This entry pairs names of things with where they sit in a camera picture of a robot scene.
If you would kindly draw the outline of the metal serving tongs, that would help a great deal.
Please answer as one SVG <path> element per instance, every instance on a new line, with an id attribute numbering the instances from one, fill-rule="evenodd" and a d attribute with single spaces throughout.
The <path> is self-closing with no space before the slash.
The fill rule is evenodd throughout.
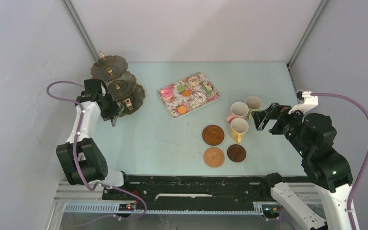
<path id="1" fill-rule="evenodd" d="M 111 119 L 111 125 L 112 127 L 116 126 L 116 122 L 118 120 L 118 118 L 122 115 L 124 115 L 125 113 L 129 112 L 129 109 L 127 108 L 127 105 L 125 103 L 124 100 L 122 101 L 117 101 L 115 102 L 118 105 L 118 111 L 117 113 L 113 116 L 113 118 Z"/>

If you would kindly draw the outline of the chocolate cake slice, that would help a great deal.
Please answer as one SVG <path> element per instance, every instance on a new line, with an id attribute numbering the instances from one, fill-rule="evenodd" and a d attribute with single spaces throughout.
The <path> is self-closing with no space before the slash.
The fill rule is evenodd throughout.
<path id="1" fill-rule="evenodd" d="M 132 101 L 131 101 L 130 98 L 126 98 L 124 100 L 124 102 L 125 102 L 125 105 L 126 105 L 126 109 L 127 110 L 132 111 L 134 109 L 134 106 L 133 106 Z"/>

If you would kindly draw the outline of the green layered cake slice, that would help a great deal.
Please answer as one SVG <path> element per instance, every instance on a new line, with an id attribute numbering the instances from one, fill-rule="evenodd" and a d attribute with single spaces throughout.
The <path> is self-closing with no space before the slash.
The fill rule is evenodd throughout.
<path id="1" fill-rule="evenodd" d="M 202 87 L 205 90 L 206 94 L 211 95 L 213 92 L 213 88 L 208 81 L 202 83 Z"/>

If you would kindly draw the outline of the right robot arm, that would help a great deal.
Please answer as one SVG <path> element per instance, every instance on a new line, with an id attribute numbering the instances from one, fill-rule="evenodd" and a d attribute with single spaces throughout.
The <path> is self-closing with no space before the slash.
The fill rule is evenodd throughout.
<path id="1" fill-rule="evenodd" d="M 337 131 L 331 118 L 318 113 L 306 115 L 297 106 L 278 103 L 252 112 L 251 117 L 258 131 L 270 120 L 276 121 L 269 133 L 284 136 L 301 156 L 301 166 L 320 195 L 326 219 L 318 217 L 277 172 L 261 178 L 260 196 L 274 199 L 307 230 L 352 230 L 347 208 L 353 176 L 347 159 L 333 148 Z"/>

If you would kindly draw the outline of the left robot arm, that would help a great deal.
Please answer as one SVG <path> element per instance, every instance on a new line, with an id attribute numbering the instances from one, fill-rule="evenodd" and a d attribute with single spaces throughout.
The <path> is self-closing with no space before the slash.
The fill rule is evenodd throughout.
<path id="1" fill-rule="evenodd" d="M 84 185 L 93 191 L 96 186 L 114 188 L 120 199 L 132 195 L 132 186 L 126 183 L 126 174 L 108 168 L 105 156 L 92 138 L 101 119 L 113 126 L 121 112 L 107 91 L 104 81 L 88 79 L 84 90 L 73 100 L 76 118 L 66 143 L 56 147 L 56 155 L 70 185 Z"/>

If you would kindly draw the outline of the green mug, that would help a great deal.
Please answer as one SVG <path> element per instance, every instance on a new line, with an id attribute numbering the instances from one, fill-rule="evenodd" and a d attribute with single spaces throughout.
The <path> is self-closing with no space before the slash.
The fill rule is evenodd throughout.
<path id="1" fill-rule="evenodd" d="M 247 119 L 251 120 L 252 119 L 251 113 L 253 111 L 258 111 L 262 107 L 263 102 L 257 96 L 249 96 L 249 97 L 246 98 L 245 104 L 248 106 L 248 109 L 249 109 Z"/>

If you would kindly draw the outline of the three-tier dark dessert stand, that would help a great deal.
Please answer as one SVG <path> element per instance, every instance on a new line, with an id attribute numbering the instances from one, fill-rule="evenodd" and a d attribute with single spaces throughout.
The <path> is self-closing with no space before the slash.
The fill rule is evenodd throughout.
<path id="1" fill-rule="evenodd" d="M 105 82 L 107 91 L 114 101 L 130 98 L 134 109 L 120 116 L 131 115 L 143 105 L 144 88 L 138 84 L 136 76 L 128 71 L 128 63 L 122 56 L 105 55 L 99 52 L 100 58 L 91 67 L 91 76 Z"/>

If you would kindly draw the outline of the pink mug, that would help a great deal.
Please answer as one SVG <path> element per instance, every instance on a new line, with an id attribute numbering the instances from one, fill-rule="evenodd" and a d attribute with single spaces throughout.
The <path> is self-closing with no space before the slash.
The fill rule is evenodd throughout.
<path id="1" fill-rule="evenodd" d="M 235 102 L 230 107 L 231 114 L 226 118 L 227 123 L 231 123 L 235 118 L 243 118 L 245 119 L 249 113 L 249 107 L 246 103 L 243 102 Z"/>

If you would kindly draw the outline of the yellow mug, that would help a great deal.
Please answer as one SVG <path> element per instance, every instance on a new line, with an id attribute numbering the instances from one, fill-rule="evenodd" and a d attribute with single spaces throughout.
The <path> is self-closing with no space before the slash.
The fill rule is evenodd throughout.
<path id="1" fill-rule="evenodd" d="M 249 129 L 249 123 L 243 118 L 235 118 L 230 123 L 230 137 L 240 144 Z"/>

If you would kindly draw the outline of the dark brown wooden coaster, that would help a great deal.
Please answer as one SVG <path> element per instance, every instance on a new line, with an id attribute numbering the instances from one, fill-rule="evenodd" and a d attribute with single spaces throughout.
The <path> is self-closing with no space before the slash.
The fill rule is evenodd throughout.
<path id="1" fill-rule="evenodd" d="M 246 150 L 239 144 L 233 144 L 227 149 L 227 156 L 233 162 L 242 162 L 246 158 Z"/>

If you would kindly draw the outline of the light brown wooden coaster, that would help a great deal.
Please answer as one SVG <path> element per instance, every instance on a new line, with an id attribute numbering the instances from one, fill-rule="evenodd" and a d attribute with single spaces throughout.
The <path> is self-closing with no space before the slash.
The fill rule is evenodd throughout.
<path id="1" fill-rule="evenodd" d="M 217 125 L 209 125 L 202 131 L 202 139 L 211 146 L 217 146 L 223 142 L 225 138 L 224 131 Z"/>

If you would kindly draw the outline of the pink frosted donut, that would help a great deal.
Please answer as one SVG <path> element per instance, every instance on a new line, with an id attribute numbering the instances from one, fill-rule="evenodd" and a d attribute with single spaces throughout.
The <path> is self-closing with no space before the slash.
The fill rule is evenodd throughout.
<path id="1" fill-rule="evenodd" d="M 170 88 L 161 89 L 160 96 L 163 100 L 169 100 L 173 97 L 173 91 Z"/>

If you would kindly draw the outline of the woven rattan coaster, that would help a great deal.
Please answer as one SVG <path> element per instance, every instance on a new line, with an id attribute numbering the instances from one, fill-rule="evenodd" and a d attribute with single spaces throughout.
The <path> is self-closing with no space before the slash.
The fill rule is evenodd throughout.
<path id="1" fill-rule="evenodd" d="M 208 167 L 218 168 L 223 165 L 225 156 L 221 149 L 211 147 L 204 152 L 203 160 Z"/>

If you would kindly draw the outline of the white chocolate-drizzled donut lower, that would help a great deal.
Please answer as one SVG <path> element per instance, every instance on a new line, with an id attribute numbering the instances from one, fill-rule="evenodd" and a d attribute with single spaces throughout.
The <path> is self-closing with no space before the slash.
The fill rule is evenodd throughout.
<path id="1" fill-rule="evenodd" d="M 204 104 L 207 102 L 207 95 L 201 91 L 194 92 L 194 101 L 196 101 L 199 104 Z"/>

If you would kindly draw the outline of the white chocolate-drizzled donut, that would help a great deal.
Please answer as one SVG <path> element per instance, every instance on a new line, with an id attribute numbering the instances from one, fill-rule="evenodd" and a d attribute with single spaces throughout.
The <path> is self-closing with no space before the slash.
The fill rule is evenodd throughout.
<path id="1" fill-rule="evenodd" d="M 192 75 L 188 77 L 187 82 L 190 86 L 195 87 L 201 83 L 201 79 L 198 75 Z"/>
<path id="2" fill-rule="evenodd" d="M 196 101 L 199 104 L 204 104 L 207 102 L 207 95 L 201 91 L 194 92 L 194 101 Z"/>

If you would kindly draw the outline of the orange round biscuit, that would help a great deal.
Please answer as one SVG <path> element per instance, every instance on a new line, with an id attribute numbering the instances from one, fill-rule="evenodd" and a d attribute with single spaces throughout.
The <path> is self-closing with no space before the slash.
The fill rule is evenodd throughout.
<path id="1" fill-rule="evenodd" d="M 183 115 L 183 114 L 186 114 L 188 111 L 187 107 L 186 106 L 179 106 L 177 108 L 177 113 Z"/>

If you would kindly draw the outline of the green macaron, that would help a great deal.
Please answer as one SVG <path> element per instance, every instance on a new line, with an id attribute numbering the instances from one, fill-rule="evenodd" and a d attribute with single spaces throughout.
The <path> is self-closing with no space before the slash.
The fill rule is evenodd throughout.
<path id="1" fill-rule="evenodd" d="M 177 91 L 178 92 L 182 93 L 185 90 L 186 90 L 186 86 L 185 85 L 180 84 L 180 85 L 177 86 Z"/>

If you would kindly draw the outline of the floral rectangular tray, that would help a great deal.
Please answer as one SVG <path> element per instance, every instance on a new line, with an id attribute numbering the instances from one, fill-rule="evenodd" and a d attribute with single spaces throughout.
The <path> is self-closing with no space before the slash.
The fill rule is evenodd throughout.
<path id="1" fill-rule="evenodd" d="M 220 93 L 203 72 L 169 84 L 158 90 L 168 113 L 178 118 L 217 100 Z"/>

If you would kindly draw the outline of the small orange macaron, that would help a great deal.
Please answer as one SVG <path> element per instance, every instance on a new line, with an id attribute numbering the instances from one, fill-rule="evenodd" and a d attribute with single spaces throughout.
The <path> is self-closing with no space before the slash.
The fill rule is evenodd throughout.
<path id="1" fill-rule="evenodd" d="M 184 97 L 189 97 L 191 95 L 191 93 L 189 91 L 187 91 L 187 90 L 184 90 L 183 93 L 182 93 L 182 95 Z"/>

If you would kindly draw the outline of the white chocolate-drizzled donut upper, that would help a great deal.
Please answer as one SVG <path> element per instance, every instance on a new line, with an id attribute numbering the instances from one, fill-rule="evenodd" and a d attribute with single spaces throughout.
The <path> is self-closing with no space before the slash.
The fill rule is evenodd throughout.
<path id="1" fill-rule="evenodd" d="M 188 77 L 187 82 L 190 86 L 195 87 L 201 83 L 201 79 L 198 75 L 192 75 Z"/>

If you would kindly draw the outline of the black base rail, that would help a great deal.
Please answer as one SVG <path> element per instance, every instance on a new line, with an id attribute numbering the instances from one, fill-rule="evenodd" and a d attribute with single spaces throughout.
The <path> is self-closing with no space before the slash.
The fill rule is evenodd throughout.
<path id="1" fill-rule="evenodd" d="M 261 215 L 279 204 L 262 191 L 259 176 L 130 175 L 126 192 L 61 182 L 54 200 L 66 212 L 121 214 Z"/>

